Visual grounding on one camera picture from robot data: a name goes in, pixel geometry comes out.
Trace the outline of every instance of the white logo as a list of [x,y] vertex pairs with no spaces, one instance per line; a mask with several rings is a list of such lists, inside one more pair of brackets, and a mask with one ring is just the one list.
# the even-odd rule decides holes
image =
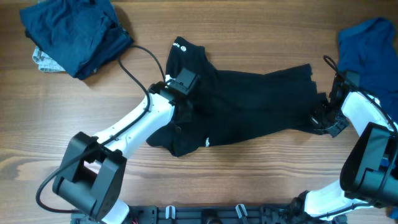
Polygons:
[[180,47],[180,45],[178,43],[174,43],[173,46],[180,48],[183,52],[185,52],[187,50],[187,48],[185,46]]

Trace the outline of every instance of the blue folded shirt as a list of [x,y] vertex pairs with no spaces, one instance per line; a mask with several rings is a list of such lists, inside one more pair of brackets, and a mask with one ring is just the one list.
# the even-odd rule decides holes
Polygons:
[[20,14],[36,45],[81,80],[133,42],[109,0],[49,0]]
[[359,73],[359,87],[379,98],[381,107],[398,121],[398,57],[395,29],[383,18],[370,19],[338,34],[338,69]]

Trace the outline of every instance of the wooden table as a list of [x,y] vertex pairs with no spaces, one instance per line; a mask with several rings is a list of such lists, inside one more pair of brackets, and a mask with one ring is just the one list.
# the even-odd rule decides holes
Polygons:
[[[37,187],[59,165],[70,138],[114,124],[143,92],[111,62],[81,82],[42,73],[32,61],[18,10],[33,3],[0,3],[0,222],[68,223],[69,215],[40,209]],[[336,34],[374,16],[398,22],[397,1],[113,1],[123,26],[163,67],[176,36],[206,47],[222,70],[269,73],[310,63],[318,91],[329,92],[338,59]],[[161,79],[145,52],[123,62],[145,86]],[[358,136],[337,138],[286,130],[250,141],[199,149],[181,158],[143,145],[128,160],[120,198],[131,205],[285,203],[339,177]],[[45,189],[43,201],[71,208]],[[392,223],[383,209],[350,213],[349,223]]]

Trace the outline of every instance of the black cable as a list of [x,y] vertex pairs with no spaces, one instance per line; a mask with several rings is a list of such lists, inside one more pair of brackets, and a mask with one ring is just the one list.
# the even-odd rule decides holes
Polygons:
[[133,48],[133,47],[141,49],[141,50],[145,50],[150,56],[152,56],[152,58],[155,59],[155,62],[157,64],[157,66],[159,66],[159,70],[162,74],[163,82],[166,82],[166,76],[164,75],[163,68],[160,65],[159,61],[157,60],[156,56],[150,50],[146,49],[145,47],[141,47],[139,45],[132,45],[131,48]]
[[[163,81],[165,81],[165,75],[162,69],[162,66],[160,65],[159,61],[157,60],[156,56],[149,50],[147,50],[144,47],[138,46],[138,45],[132,45],[132,48],[138,48],[141,50],[145,50],[148,54],[150,54],[150,56],[152,56],[157,65],[159,66],[160,72],[162,74],[162,78]],[[102,142],[100,144],[101,147],[107,145],[108,143],[110,143],[113,140],[116,140],[118,138],[118,136],[120,134],[122,134],[123,132],[127,131],[131,126],[133,126],[134,124],[136,124],[148,111],[149,111],[149,106],[150,106],[150,97],[149,97],[149,93],[147,91],[147,89],[142,85],[142,83],[140,81],[138,81],[138,79],[136,79],[122,64],[120,57],[118,58],[118,62],[120,67],[130,76],[130,78],[132,78],[140,87],[141,89],[144,91],[146,97],[147,97],[147,105],[144,109],[144,111],[140,114],[140,116],[138,116],[138,118],[136,118],[133,122],[131,122],[130,124],[128,124],[125,128],[123,128],[122,130],[120,130],[118,133],[116,133],[114,136],[110,137],[108,140],[106,140],[105,142]],[[49,212],[55,212],[55,213],[80,213],[79,210],[60,210],[60,209],[56,209],[56,208],[50,208],[46,205],[44,205],[44,203],[41,201],[40,199],[40,195],[42,194],[42,191],[44,189],[44,187],[55,177],[57,176],[59,173],[61,173],[62,171],[64,171],[66,168],[70,167],[72,164],[74,164],[75,162],[84,159],[84,157],[89,156],[90,154],[94,153],[96,151],[96,149],[91,149],[89,151],[84,152],[83,154],[81,154],[80,156],[76,156],[74,157],[72,160],[70,160],[68,163],[66,163],[64,166],[59,167],[56,171],[54,171],[52,174],[50,174],[40,185],[40,187],[37,189],[36,192],[36,203],[42,207],[43,209],[49,211]]]
[[55,213],[81,213],[79,210],[61,210],[61,209],[56,209],[56,208],[50,208],[48,206],[46,206],[45,204],[43,204],[43,202],[40,199],[40,195],[42,194],[42,191],[44,189],[44,187],[59,173],[61,173],[62,171],[64,171],[66,168],[70,167],[72,164],[74,164],[75,162],[80,161],[81,159],[84,159],[86,156],[91,155],[92,153],[94,153],[97,149],[90,149],[86,152],[84,152],[83,154],[81,154],[80,156],[76,156],[74,157],[72,160],[70,160],[68,163],[66,163],[64,166],[59,167],[57,170],[55,170],[52,174],[50,174],[40,185],[40,187],[37,189],[36,192],[36,203],[42,207],[43,209],[46,209],[49,212],[55,212]]
[[[346,81],[355,91],[360,92],[360,94],[362,94],[367,100],[369,100],[369,101],[370,101],[370,102],[383,114],[383,116],[387,119],[388,124],[392,127],[392,130],[393,130],[393,132],[394,132],[394,134],[393,134],[392,137],[393,137],[393,138],[397,138],[397,137],[398,137],[397,128],[396,128],[396,126],[395,126],[393,120],[392,120],[392,119],[390,118],[390,116],[388,116],[388,114],[381,108],[381,106],[378,105],[378,104],[374,101],[374,99],[372,99],[370,96],[368,96],[368,94],[365,93],[366,90],[361,90],[357,85],[355,85],[353,82],[351,82],[349,79],[347,79],[347,77],[346,77],[344,74],[342,74],[342,73],[338,70],[337,64],[335,63],[335,61],[333,61],[333,59],[331,59],[331,58],[330,58],[329,56],[327,56],[327,55],[324,55],[324,56],[323,56],[323,59],[324,59],[324,61],[325,61],[325,62],[326,62],[338,75],[342,76],[342,77],[345,79],[345,81]],[[356,204],[353,203],[351,206],[346,207],[346,208],[342,208],[342,209],[337,210],[337,211],[335,211],[335,212],[326,213],[326,214],[324,214],[324,215],[319,215],[319,216],[317,216],[317,217],[311,217],[311,220],[316,220],[316,219],[321,219],[321,218],[330,217],[330,216],[333,216],[333,215],[338,215],[338,214],[341,214],[341,213],[344,213],[344,212],[347,212],[347,211],[350,211],[350,210],[354,210],[354,209],[357,208],[357,207],[371,207],[371,206],[373,206],[373,205],[377,202],[377,198],[379,197],[379,194],[383,191],[384,187],[385,187],[386,184],[387,184],[387,180],[388,180],[388,178],[390,177],[392,168],[393,168],[394,164],[396,163],[397,156],[398,156],[398,147],[395,145],[394,152],[393,152],[393,154],[392,154],[392,160],[391,160],[391,162],[390,162],[390,164],[389,164],[389,166],[388,166],[388,168],[387,168],[387,171],[384,173],[383,178],[382,178],[381,183],[380,183],[380,186],[379,186],[379,188],[378,188],[378,190],[377,190],[377,192],[376,192],[376,194],[375,194],[375,196],[374,196],[374,199],[372,199],[371,202],[369,202],[369,203],[356,203]],[[304,220],[304,221],[298,222],[298,223],[296,223],[296,224],[302,224],[302,223],[305,223],[305,222],[307,222],[307,221],[308,221],[308,220]]]
[[[152,56],[152,57],[154,58],[154,60],[156,61],[157,65],[159,66],[159,70],[160,70],[160,72],[161,72],[161,74],[162,74],[163,81],[165,82],[165,75],[164,75],[162,66],[160,65],[160,63],[159,63],[159,61],[157,60],[156,56],[155,56],[154,54],[152,54],[151,51],[147,50],[147,49],[144,48],[144,47],[141,47],[141,46],[138,46],[138,45],[132,45],[131,47],[136,47],[136,48],[138,48],[138,49],[145,50],[150,56]],[[124,132],[127,131],[129,128],[131,128],[131,126],[135,125],[135,124],[136,124],[136,123],[149,111],[150,97],[149,97],[149,93],[148,93],[147,89],[141,84],[141,82],[138,81],[138,79],[136,79],[133,75],[131,75],[131,73],[124,67],[124,65],[122,64],[120,58],[118,58],[118,62],[119,62],[120,67],[124,70],[124,72],[126,72],[126,73],[130,76],[130,78],[132,78],[132,79],[137,83],[137,85],[139,85],[139,86],[141,87],[141,89],[144,91],[144,93],[145,93],[145,95],[146,95],[146,97],[147,97],[147,105],[146,105],[144,111],[140,114],[140,116],[138,116],[138,118],[136,118],[133,122],[131,122],[130,124],[128,124],[128,125],[127,125],[126,127],[124,127],[122,130],[120,130],[119,132],[117,132],[116,134],[114,134],[113,136],[111,136],[108,140],[102,142],[102,143],[101,143],[101,146],[105,146],[105,145],[111,143],[112,141],[117,140],[117,138],[118,138],[122,133],[124,133]]]

